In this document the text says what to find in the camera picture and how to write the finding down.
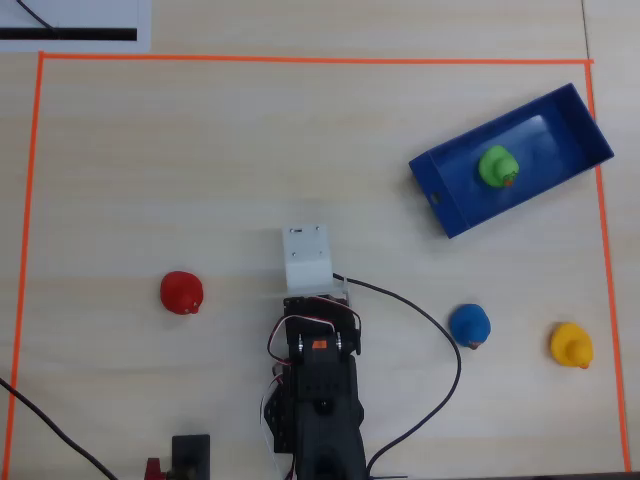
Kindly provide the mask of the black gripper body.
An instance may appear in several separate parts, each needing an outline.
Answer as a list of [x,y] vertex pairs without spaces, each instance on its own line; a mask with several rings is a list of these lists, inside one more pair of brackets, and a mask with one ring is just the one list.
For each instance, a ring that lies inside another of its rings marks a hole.
[[361,354],[362,321],[345,299],[290,297],[283,301],[289,357],[300,357],[299,339],[333,336],[343,355]]

